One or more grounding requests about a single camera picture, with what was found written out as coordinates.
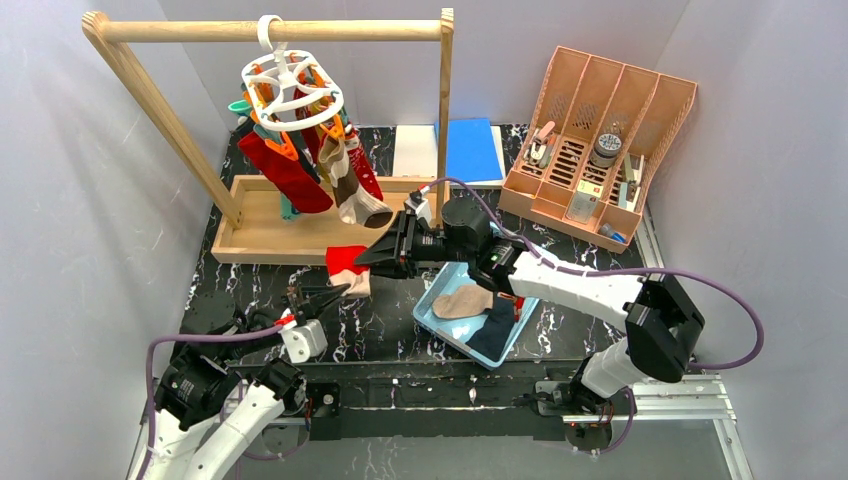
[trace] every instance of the blue folder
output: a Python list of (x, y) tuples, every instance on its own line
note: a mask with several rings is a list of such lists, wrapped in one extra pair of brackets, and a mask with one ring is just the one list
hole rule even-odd
[[(436, 139), (439, 124), (436, 124)], [(465, 182), (502, 180), (498, 154), (487, 118), (448, 123), (448, 176)]]

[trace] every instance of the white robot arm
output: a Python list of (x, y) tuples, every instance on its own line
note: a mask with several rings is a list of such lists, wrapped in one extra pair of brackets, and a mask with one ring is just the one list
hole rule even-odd
[[(250, 385), (244, 400), (224, 420), (209, 439), (200, 444), (218, 420), (213, 415), (187, 430), (180, 429), (174, 415), (156, 412), (154, 456), (145, 470), (145, 480), (218, 480), (224, 477), (262, 429), (285, 411), (285, 401), (275, 398), (272, 389)], [(137, 478), (141, 457), (133, 464), (129, 478)]]
[(626, 338), (581, 364), (565, 395), (575, 407), (597, 408), (645, 377), (680, 381), (704, 321), (673, 276), (588, 277), (558, 271), (591, 269), (494, 235), (489, 218), (470, 197), (447, 202), (443, 227), (431, 228), (423, 193), (410, 195), (406, 209), (356, 259), (357, 265), (369, 267), (372, 275), (412, 278), (430, 262), (466, 262), (469, 276), (488, 290), (564, 305), (624, 332)]

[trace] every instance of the light blue tray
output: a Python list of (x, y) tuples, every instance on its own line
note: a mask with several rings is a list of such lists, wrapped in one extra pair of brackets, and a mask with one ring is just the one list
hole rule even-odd
[(512, 327), (509, 333), (509, 338), (504, 345), (504, 351), (501, 353), (497, 362), (493, 362), (489, 357), (474, 350), (465, 344), (471, 339), (477, 330), (479, 330), (486, 322), (487, 314), (483, 313), (475, 317), (458, 318), (455, 320), (445, 320), (439, 318), (433, 313), (433, 302), (440, 295), (450, 295), (454, 293), (462, 285), (475, 283), (468, 276), (468, 265), (465, 263), (448, 262), (442, 267), (442, 271), (436, 275), (433, 284), (424, 292), (421, 300), (415, 305), (412, 310), (412, 315), (419, 325), (429, 330), (433, 335), (439, 337), (452, 347), (464, 353), (475, 362), (483, 365), (489, 370), (493, 370), (504, 362), (507, 353), (512, 348), (515, 340), (518, 339), (518, 334), (527, 325), (530, 320), (530, 315), (539, 303), (538, 298), (527, 298), (524, 300), (524, 306), (521, 309), (521, 318)]

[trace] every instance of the white wall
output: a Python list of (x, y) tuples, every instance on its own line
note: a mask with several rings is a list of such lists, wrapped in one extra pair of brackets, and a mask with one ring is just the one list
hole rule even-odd
[[(83, 36), (94, 9), (164, 19), (155, 0), (0, 2), (3, 478), (123, 478), (146, 346), (179, 325), (211, 205)], [(182, 47), (136, 52), (220, 165)]]
[[(760, 358), (723, 374), (757, 478), (844, 478), (848, 5), (693, 0), (658, 69), (700, 84), (650, 196), (666, 264), (754, 304)], [(741, 311), (694, 289), (699, 352), (738, 358)]]
[[(183, 0), (162, 2), (170, 20), (436, 19), (453, 7), (451, 117), (528, 122), (557, 45), (653, 67), (686, 0)], [(437, 43), (291, 43), (309, 50), (365, 125), (432, 124), (438, 111)], [(264, 52), (258, 44), (186, 44), (225, 122), (241, 98), (238, 72)]]

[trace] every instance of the small box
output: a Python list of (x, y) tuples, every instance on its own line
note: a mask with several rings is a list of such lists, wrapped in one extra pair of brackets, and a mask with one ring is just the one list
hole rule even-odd
[(580, 180), (577, 184), (577, 190), (574, 192), (574, 198), (568, 206), (568, 211), (565, 212), (566, 218), (580, 223), (589, 223), (595, 209), (601, 203), (601, 192), (603, 188), (595, 183)]

